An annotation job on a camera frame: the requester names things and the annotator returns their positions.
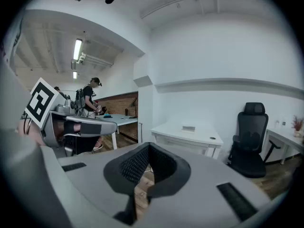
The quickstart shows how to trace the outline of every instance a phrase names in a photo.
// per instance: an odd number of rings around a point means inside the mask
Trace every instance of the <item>chair seat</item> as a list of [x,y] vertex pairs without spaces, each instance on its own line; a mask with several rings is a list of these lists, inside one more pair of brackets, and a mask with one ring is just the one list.
[[249,178],[260,178],[266,175],[266,168],[258,153],[246,153],[234,150],[230,167]]

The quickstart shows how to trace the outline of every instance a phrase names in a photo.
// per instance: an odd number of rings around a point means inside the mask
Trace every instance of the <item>brick wall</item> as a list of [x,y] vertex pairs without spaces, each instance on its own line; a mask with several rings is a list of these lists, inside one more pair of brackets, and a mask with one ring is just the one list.
[[[128,109],[129,116],[135,116],[135,107],[130,107],[130,104],[133,102],[135,98],[138,98],[138,93],[131,93],[119,96],[112,96],[101,99],[98,101],[98,104],[101,106],[105,106],[107,108],[108,114],[123,114],[125,108]],[[138,100],[136,100],[136,111],[138,114]],[[119,127],[119,131],[124,133],[125,135],[137,139],[137,124],[127,124]]]

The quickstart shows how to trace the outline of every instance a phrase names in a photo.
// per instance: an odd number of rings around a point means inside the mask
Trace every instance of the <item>white vase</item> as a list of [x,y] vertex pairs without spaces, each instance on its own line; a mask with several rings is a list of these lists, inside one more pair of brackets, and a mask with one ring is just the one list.
[[300,131],[294,130],[294,137],[301,137]]

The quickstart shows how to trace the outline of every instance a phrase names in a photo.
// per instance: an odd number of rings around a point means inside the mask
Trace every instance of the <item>fluorescent light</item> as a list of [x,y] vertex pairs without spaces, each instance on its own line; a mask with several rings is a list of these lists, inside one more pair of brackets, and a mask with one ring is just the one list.
[[80,39],[77,39],[75,42],[74,57],[73,57],[73,59],[75,59],[75,60],[78,60],[78,58],[79,58],[79,51],[80,51],[81,43],[82,43],[82,40],[80,40]]

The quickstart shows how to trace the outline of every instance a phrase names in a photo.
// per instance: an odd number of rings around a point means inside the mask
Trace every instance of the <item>potted plant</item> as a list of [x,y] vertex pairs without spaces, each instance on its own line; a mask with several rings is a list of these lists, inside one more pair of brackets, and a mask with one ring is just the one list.
[[304,123],[304,118],[299,118],[297,116],[294,116],[294,120],[293,120],[293,128],[294,128],[294,136],[295,137],[300,137],[300,130],[303,127],[303,123]]

